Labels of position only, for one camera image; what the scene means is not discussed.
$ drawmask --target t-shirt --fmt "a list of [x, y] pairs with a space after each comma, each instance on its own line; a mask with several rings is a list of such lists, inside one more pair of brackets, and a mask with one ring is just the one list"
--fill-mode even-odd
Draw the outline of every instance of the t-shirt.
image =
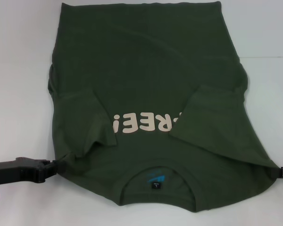
[[117, 205], [198, 212], [255, 196], [278, 167], [247, 84], [220, 2], [62, 4], [48, 87], [61, 175]]

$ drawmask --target white table surface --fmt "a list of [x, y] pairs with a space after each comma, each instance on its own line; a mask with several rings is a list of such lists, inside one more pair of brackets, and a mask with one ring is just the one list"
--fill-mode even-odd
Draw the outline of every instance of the white table surface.
[[[0, 161], [20, 156], [54, 159], [53, 106], [47, 82], [61, 2], [0, 0]], [[229, 33], [249, 76], [248, 115], [270, 157], [283, 166], [283, 0], [221, 2]], [[119, 207], [60, 176], [44, 184], [0, 185], [0, 226], [53, 225], [283, 226], [283, 179], [261, 195], [200, 213], [155, 203]]]

